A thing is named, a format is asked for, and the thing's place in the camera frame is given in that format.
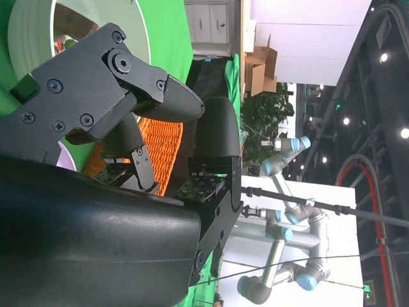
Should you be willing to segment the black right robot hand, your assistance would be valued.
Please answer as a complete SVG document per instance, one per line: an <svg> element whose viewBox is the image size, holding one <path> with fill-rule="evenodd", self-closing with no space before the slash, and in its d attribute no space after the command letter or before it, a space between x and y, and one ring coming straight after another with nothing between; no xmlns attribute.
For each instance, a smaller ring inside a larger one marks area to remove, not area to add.
<svg viewBox="0 0 409 307"><path fill-rule="evenodd" d="M1 305L174 306L243 203L236 113L133 56L108 23L25 76L1 119ZM189 179L158 184L136 117L196 122Z"/></svg>

